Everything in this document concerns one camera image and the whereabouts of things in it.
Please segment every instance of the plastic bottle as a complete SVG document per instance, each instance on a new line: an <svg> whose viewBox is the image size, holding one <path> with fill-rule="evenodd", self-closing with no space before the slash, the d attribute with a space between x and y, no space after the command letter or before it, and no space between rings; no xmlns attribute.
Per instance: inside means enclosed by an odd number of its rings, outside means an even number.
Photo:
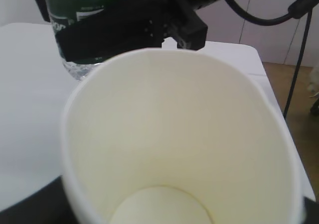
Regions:
<svg viewBox="0 0 319 224"><path fill-rule="evenodd" d="M97 14L114 0L46 0L52 27L55 33L88 16ZM77 80L85 76L101 62L103 57L66 62L61 54L62 63Z"/></svg>

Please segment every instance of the wooden floor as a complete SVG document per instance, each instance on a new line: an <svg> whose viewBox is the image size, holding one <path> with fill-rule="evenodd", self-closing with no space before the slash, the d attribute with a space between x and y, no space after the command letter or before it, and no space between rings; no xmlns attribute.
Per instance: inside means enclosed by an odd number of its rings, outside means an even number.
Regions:
<svg viewBox="0 0 319 224"><path fill-rule="evenodd" d="M264 63L264 67L283 110L295 66ZM319 200L319 117L310 115L310 108L316 101L315 98L309 98L310 93L307 91L310 71L311 68L301 67L287 115L287 124Z"/></svg>

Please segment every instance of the bottle label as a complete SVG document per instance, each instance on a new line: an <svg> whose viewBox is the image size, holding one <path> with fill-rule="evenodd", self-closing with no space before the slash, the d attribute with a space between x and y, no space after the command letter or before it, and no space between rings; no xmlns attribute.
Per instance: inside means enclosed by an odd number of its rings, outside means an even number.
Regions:
<svg viewBox="0 0 319 224"><path fill-rule="evenodd" d="M46 0L54 33L103 11L104 7L115 0ZM95 64L105 61L104 57L74 61L77 64Z"/></svg>

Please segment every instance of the cable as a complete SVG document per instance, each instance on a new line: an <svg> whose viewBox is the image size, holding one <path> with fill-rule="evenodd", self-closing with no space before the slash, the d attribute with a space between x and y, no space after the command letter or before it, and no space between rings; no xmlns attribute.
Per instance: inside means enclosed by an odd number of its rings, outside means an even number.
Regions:
<svg viewBox="0 0 319 224"><path fill-rule="evenodd" d="M290 18L292 18L292 15L287 13L286 15L283 15L281 17L273 18L273 19L262 19L255 17L248 12L246 12L243 8L241 8L238 3L235 0L225 0L227 4L234 10L235 13L237 13L240 17L247 20L248 22L251 22L256 25L260 26L273 26L281 24L285 21L288 21Z"/></svg>
<svg viewBox="0 0 319 224"><path fill-rule="evenodd" d="M290 86L290 90L289 90L289 94L288 94L285 110L284 110L284 113L283 113L283 116L284 116L285 119L287 117L287 113L288 113L288 110L289 110L289 107L290 107L291 99L293 97L293 93L294 93L294 89L295 89L295 85L296 85L299 69L300 69L301 63L303 61L312 15L313 15L313 10L310 10L310 12L308 12L308 15L307 15L307 21L306 21L306 26L305 26L303 40L302 40L302 43L301 43L300 53L299 53L297 65L296 65L296 68L295 68L293 80L291 82L291 86Z"/></svg>

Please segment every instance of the table surface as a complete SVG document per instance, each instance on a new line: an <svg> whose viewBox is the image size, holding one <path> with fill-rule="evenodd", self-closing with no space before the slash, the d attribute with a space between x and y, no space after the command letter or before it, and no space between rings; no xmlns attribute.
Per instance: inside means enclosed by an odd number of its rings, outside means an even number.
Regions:
<svg viewBox="0 0 319 224"><path fill-rule="evenodd" d="M167 39L163 48L176 49L176 43ZM78 82L61 63L50 25L13 23L0 27L0 51L1 211L60 175L60 114ZM257 81L282 117L254 48L207 42L199 52L227 62ZM315 200L301 160L300 169L304 195Z"/></svg>

